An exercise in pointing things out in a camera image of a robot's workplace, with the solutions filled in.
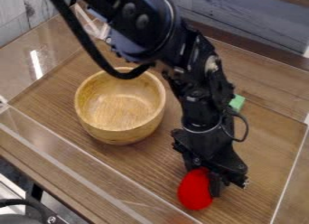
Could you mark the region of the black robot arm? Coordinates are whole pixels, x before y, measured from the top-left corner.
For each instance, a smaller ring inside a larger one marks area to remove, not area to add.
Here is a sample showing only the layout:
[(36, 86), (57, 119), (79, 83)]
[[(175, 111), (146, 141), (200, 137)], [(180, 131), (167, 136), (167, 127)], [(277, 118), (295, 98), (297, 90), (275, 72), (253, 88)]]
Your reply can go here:
[(81, 0), (108, 26), (107, 43), (118, 57), (138, 64), (119, 72), (99, 52), (64, 0), (49, 0), (61, 14), (83, 49), (107, 73), (135, 79), (156, 64), (182, 109), (182, 128), (171, 131), (174, 149), (186, 168), (204, 168), (206, 191), (218, 197), (231, 184), (247, 186), (247, 165), (233, 144), (234, 119), (241, 113), (230, 105), (234, 85), (223, 71), (213, 43), (191, 28), (171, 0)]

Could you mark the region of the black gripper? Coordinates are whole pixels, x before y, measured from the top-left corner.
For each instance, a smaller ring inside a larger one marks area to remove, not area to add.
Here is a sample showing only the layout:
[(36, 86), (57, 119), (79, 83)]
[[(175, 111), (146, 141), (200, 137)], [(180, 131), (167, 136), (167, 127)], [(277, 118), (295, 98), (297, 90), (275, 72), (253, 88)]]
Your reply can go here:
[(213, 198), (231, 184), (242, 189), (249, 183), (247, 165), (233, 148), (233, 140), (222, 127), (204, 132), (184, 128), (171, 131), (174, 149), (180, 153), (187, 173), (199, 168), (209, 170), (209, 191)]

